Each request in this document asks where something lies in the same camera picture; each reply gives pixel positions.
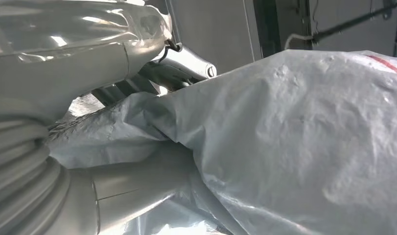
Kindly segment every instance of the wall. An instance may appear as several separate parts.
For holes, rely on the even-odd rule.
[[[167,0],[175,38],[218,74],[261,59],[252,0]]]
[[[317,0],[309,0],[312,33],[316,32],[315,23],[312,21],[314,7]],[[318,0],[316,12],[318,29],[328,29],[337,24],[351,20],[370,12],[370,3],[374,9],[382,8],[383,0]],[[324,39],[315,50],[371,50],[392,56],[394,53],[397,30],[397,9],[393,10],[389,20],[378,16],[371,21],[354,26],[341,34],[335,34]]]

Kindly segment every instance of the white cable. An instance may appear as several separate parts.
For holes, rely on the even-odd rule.
[[[312,36],[302,36],[302,35],[299,35],[299,34],[296,34],[296,33],[292,33],[286,39],[286,43],[285,43],[285,47],[284,47],[285,50],[289,49],[289,44],[292,41],[292,39],[294,39],[294,38],[308,41],[308,40],[312,40],[313,37]]]

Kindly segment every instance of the plastic cover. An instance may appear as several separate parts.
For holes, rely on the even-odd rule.
[[[22,62],[33,63],[111,43],[143,50],[160,46],[172,37],[171,18],[153,6],[135,5],[141,3],[0,0],[0,56],[17,54]]]
[[[397,58],[287,50],[65,127],[68,167],[180,142],[249,235],[397,235]]]

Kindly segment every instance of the metal bracket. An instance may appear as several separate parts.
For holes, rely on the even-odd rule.
[[[388,7],[391,6],[393,4],[397,3],[397,0],[383,0],[383,7]],[[387,21],[392,17],[392,9],[387,10],[387,12],[385,12],[383,14],[383,20]]]

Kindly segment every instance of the metal rod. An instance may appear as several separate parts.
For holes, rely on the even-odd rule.
[[[351,28],[351,27],[353,27],[353,26],[355,26],[357,24],[360,24],[362,22],[365,22],[365,21],[371,19],[372,17],[384,14],[387,11],[389,11],[389,10],[391,10],[393,8],[396,8],[396,7],[397,7],[397,3],[395,3],[393,5],[390,5],[390,6],[387,6],[387,7],[384,7],[384,8],[381,8],[381,9],[376,10],[374,12],[365,14],[363,16],[360,16],[360,17],[355,18],[353,20],[350,20],[348,22],[339,24],[339,25],[337,25],[335,27],[332,27],[330,29],[327,29],[325,31],[317,32],[317,33],[312,35],[312,42],[313,43],[318,43],[320,40],[322,40],[322,39],[324,39],[326,37],[329,37],[329,36],[331,36],[334,33],[338,33],[338,32],[341,32],[343,30],[346,30],[348,28]]]

